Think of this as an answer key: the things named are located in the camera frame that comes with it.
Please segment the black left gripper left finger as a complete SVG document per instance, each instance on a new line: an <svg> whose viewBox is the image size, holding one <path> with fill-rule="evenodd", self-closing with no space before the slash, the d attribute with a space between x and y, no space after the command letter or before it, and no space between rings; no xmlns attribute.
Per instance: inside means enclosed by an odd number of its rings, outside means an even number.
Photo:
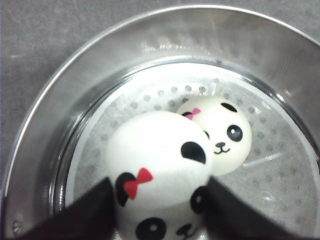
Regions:
<svg viewBox="0 0 320 240"><path fill-rule="evenodd" d="M70 206L16 240L110 240L115 228L113 187L104 178Z"/></svg>

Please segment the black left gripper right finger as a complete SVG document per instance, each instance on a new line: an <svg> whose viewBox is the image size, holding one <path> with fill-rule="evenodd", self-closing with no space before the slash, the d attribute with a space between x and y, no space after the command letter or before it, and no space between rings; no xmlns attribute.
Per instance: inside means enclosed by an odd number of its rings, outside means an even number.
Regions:
<svg viewBox="0 0 320 240"><path fill-rule="evenodd" d="M210 240L294 239L213 177L206 186L205 227Z"/></svg>

